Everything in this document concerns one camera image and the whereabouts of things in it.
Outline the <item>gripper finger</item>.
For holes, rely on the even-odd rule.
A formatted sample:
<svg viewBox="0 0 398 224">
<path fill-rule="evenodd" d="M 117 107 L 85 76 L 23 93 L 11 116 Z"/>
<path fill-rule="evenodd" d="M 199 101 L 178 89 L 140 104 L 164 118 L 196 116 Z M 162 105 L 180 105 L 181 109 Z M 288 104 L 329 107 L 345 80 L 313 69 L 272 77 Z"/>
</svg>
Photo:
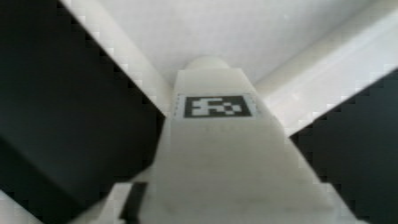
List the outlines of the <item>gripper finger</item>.
<svg viewBox="0 0 398 224">
<path fill-rule="evenodd" d="M 139 212 L 142 205 L 142 198 L 146 194 L 148 183 L 135 182 L 132 186 L 132 191 L 128 194 L 128 199 L 123 207 L 123 212 L 119 218 L 125 221 L 125 224 L 140 224 Z"/>
</svg>

